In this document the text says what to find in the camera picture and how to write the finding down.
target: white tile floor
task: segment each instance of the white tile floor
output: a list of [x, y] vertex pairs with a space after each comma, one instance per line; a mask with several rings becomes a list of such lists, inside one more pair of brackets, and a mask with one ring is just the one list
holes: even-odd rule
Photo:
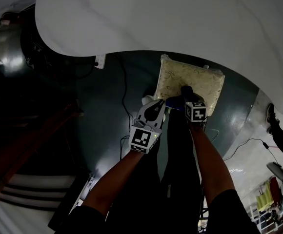
[[[276, 146], [272, 136], [266, 132], [268, 123], [265, 122], [265, 113], [269, 103], [270, 99], [260, 90], [241, 132], [224, 159], [230, 157], [236, 148], [249, 138], [262, 139], [269, 146]], [[283, 115], [277, 110], [275, 112], [283, 129]], [[273, 147], [270, 148], [270, 151], [278, 163], [283, 166], [282, 152]], [[266, 167], [266, 164], [272, 161], [275, 161], [274, 157], [258, 140], [250, 140], [237, 150], [233, 158], [226, 161], [236, 190], [246, 209], [256, 202], [255, 195], [259, 185], [273, 175]]]

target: white curved object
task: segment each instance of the white curved object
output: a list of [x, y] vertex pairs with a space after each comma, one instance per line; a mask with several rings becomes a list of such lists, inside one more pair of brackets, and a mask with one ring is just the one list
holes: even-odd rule
[[161, 50], [217, 62], [283, 113], [283, 0], [37, 0], [36, 23], [64, 55]]

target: dark green floor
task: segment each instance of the dark green floor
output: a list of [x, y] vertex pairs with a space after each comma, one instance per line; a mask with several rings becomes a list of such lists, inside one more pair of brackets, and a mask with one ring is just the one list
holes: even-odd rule
[[[208, 64], [210, 68], [220, 69], [225, 74], [221, 96], [206, 127], [206, 134], [210, 139], [217, 133], [211, 129], [220, 131], [213, 143], [223, 156], [242, 128], [255, 101], [258, 88], [234, 71], [201, 58], [158, 51], [117, 53], [127, 71], [128, 90], [125, 104], [132, 115], [136, 115], [142, 106], [141, 98], [145, 91], [153, 93], [156, 89], [162, 54], [168, 54], [173, 60], [200, 67]], [[78, 69], [78, 72], [86, 73], [84, 70]], [[84, 117], [76, 121], [76, 138], [87, 167], [99, 178], [119, 161], [120, 139], [129, 134], [128, 116], [121, 104], [124, 93], [123, 71], [117, 59], [107, 55], [105, 68], [94, 69], [89, 77], [77, 81], [76, 88], [81, 109], [85, 112]], [[166, 123], [162, 128], [158, 154], [160, 176], [167, 162]]]

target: black sleeve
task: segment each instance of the black sleeve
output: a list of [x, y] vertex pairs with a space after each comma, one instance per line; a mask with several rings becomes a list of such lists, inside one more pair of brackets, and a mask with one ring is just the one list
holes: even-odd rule
[[206, 233], [259, 234], [259, 230], [249, 218], [237, 192], [227, 190], [217, 195], [209, 206]]
[[55, 234], [87, 233], [89, 230], [104, 229], [105, 216], [88, 206], [76, 207]]

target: power strip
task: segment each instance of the power strip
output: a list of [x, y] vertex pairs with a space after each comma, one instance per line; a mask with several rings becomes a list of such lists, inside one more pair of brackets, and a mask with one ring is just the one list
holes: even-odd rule
[[106, 55], [98, 55], [95, 58], [95, 62], [98, 63], [98, 65], [95, 65], [96, 68], [103, 69], [104, 63], [106, 61]]

